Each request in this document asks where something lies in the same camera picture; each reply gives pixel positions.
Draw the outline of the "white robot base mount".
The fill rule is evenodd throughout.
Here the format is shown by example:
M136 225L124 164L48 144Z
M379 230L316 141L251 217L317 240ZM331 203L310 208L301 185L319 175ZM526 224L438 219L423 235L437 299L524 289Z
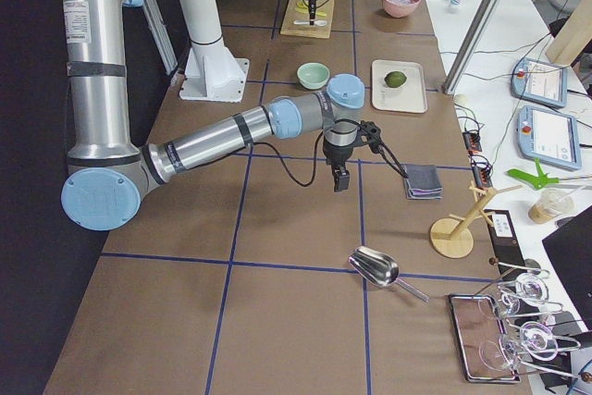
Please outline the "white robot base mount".
M250 62L226 47L216 0L179 0L191 41L179 95L184 100L237 103Z

